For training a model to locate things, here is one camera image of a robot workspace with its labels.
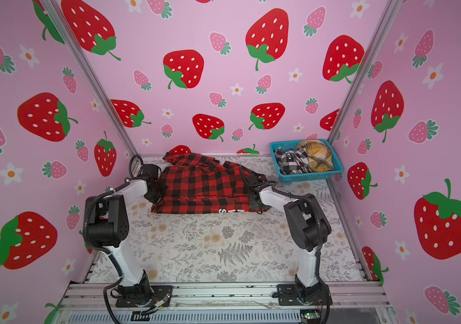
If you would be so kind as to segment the red black plaid shirt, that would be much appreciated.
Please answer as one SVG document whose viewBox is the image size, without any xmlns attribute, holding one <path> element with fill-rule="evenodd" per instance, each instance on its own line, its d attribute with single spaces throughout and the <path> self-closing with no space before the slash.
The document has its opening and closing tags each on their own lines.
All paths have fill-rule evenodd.
<svg viewBox="0 0 461 324">
<path fill-rule="evenodd" d="M 222 163 L 196 153 L 167 153 L 164 160 L 170 165 L 162 171 L 160 180 L 168 188 L 164 198 L 152 206 L 153 213 L 261 213 L 268 210 L 268 207 L 259 207 L 250 201 L 242 178 L 254 175 L 264 180 L 263 174 L 238 163 Z"/>
</svg>

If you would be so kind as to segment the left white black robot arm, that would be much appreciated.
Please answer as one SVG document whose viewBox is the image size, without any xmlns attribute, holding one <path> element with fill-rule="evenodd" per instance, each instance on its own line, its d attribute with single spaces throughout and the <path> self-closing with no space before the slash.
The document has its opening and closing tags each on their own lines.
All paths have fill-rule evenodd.
<svg viewBox="0 0 461 324">
<path fill-rule="evenodd" d="M 104 254 L 117 272 L 117 281 L 103 291 L 105 297 L 113 290 L 117 292 L 117 307 L 148 306 L 153 302 L 148 275 L 126 242 L 130 232 L 127 206 L 138 198 L 156 204 L 167 190 L 159 181 L 159 166 L 131 163 L 129 171 L 123 184 L 86 200 L 83 223 L 85 244 Z"/>
</svg>

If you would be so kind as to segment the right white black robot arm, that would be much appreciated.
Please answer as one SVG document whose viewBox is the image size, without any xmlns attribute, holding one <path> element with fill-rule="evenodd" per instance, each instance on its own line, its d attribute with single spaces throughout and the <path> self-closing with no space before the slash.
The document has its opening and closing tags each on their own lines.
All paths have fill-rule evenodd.
<svg viewBox="0 0 461 324">
<path fill-rule="evenodd" d="M 332 305 L 330 288 L 320 276 L 322 248 L 332 232 L 317 198 L 296 195 L 276 188 L 277 182 L 247 168 L 239 168 L 249 202 L 258 213 L 275 209 L 283 212 L 292 240 L 298 246 L 299 269 L 295 283 L 279 288 L 277 296 L 303 305 Z"/>
</svg>

